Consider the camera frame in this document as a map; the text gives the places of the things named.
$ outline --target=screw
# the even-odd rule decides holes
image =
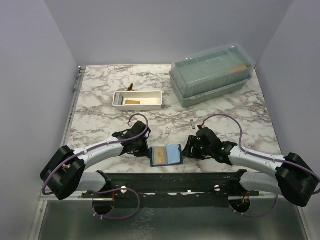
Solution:
[[[219,185],[215,185],[214,188],[213,188],[216,192],[220,192],[221,191],[221,188]]]

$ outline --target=marble surface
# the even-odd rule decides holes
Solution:
[[[68,145],[80,148],[95,144],[110,137],[114,132],[127,128],[129,117],[134,112],[117,111],[112,106],[113,93],[126,90],[133,83],[134,90],[163,91],[161,110],[145,111],[151,135],[149,147],[181,144],[182,149],[189,135],[195,135],[190,120],[196,125],[216,113],[236,118],[242,125],[244,147],[263,153],[281,154],[268,109],[254,72],[243,89],[189,108],[182,108],[170,83],[171,65],[102,65],[86,68],[80,96],[71,125]],[[239,129],[230,119],[214,117],[206,122],[222,141],[238,142]],[[183,165],[150,167],[146,157],[122,155],[110,158],[88,169],[108,173],[199,173],[235,172],[243,167],[229,166],[214,159],[196,160],[187,158]]]

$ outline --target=transparent lid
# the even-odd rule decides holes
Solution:
[[[246,79],[256,63],[238,44],[192,54],[172,63],[171,73],[183,95],[197,95]]]

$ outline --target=metal frame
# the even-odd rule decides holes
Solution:
[[[75,111],[76,111],[76,106],[78,103],[78,99],[80,96],[80,90],[81,86],[84,80],[84,75],[86,72],[86,66],[79,66],[79,73],[77,75],[76,83],[74,85],[74,95],[72,99],[72,103],[70,106],[70,111],[68,115],[68,120],[64,129],[64,134],[61,140],[61,146],[66,145],[69,139],[70,131],[71,131],[71,125],[74,119]],[[264,198],[264,199],[272,199],[274,198],[275,195],[272,193],[261,193],[260,196],[252,196],[252,199],[256,198]],[[234,200],[234,199],[239,199],[239,197],[229,197],[229,200]],[[82,198],[82,193],[74,193],[72,194],[66,201],[112,201],[112,198],[87,198],[84,199]],[[46,208],[47,208],[47,203],[48,201],[58,201],[58,199],[55,196],[44,196],[41,195],[39,198],[35,218],[32,224],[32,228],[30,231],[30,235],[28,240],[38,240],[40,236],[40,231],[42,227],[42,223],[46,214]],[[309,240],[316,240],[317,239],[317,234],[315,231],[314,224],[311,221],[309,211],[305,207],[297,207],[297,212],[300,215],[301,222],[303,224],[304,231],[306,233],[306,236]]]

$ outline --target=white wall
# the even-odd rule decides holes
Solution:
[[[295,0],[264,52],[257,75],[281,150],[320,175],[320,1]],[[320,196],[308,210],[320,237]]]
[[[239,42],[255,61],[293,0],[44,0],[79,65],[171,63]]]
[[[42,0],[0,7],[0,238],[27,239],[59,147],[77,64]]]

